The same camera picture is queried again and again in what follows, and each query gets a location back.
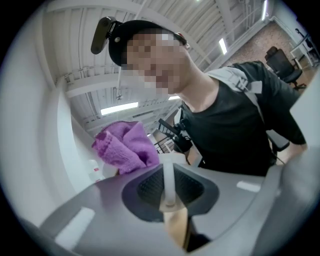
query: pink towel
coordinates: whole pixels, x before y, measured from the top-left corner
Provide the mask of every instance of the pink towel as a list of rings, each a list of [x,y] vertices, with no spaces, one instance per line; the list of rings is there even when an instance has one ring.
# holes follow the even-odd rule
[[[118,121],[105,127],[92,148],[120,174],[159,164],[158,152],[146,135],[141,122]]]

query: office chair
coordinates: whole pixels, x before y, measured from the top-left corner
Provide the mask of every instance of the office chair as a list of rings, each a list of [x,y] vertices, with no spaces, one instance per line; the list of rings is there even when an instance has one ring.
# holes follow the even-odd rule
[[[274,71],[274,73],[285,83],[293,83],[294,89],[305,89],[306,84],[298,85],[297,79],[301,76],[302,70],[299,69],[299,65],[296,61],[296,58],[292,59],[294,61],[294,65],[286,57],[284,51],[282,49],[277,49],[272,46],[264,57],[266,60],[266,64]]]

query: ceiling light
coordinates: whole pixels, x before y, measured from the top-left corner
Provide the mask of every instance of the ceiling light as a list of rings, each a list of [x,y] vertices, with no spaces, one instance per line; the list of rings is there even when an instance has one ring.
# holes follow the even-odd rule
[[[171,96],[171,97],[169,98],[169,101],[171,101],[171,100],[177,100],[177,99],[180,99],[180,97],[179,97],[179,96]]]
[[[122,110],[128,110],[128,109],[132,109],[132,108],[136,108],[136,107],[138,107],[138,102],[123,104],[123,105],[119,105],[119,106],[107,107],[107,108],[101,109],[101,115],[107,115],[110,113],[114,113],[114,112],[118,112],[118,111],[122,111]]]
[[[219,45],[221,47],[223,55],[225,55],[227,53],[227,47],[223,38],[219,40]]]
[[[262,18],[261,18],[262,21],[264,21],[266,18],[267,2],[268,2],[268,0],[264,0],[264,2],[263,2],[263,11],[262,11]]]

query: chair seat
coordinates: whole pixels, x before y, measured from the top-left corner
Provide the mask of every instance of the chair seat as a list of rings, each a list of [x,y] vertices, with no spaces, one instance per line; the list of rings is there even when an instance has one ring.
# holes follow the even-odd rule
[[[295,69],[290,75],[282,78],[282,80],[286,83],[292,83],[296,81],[302,74],[301,69]]]

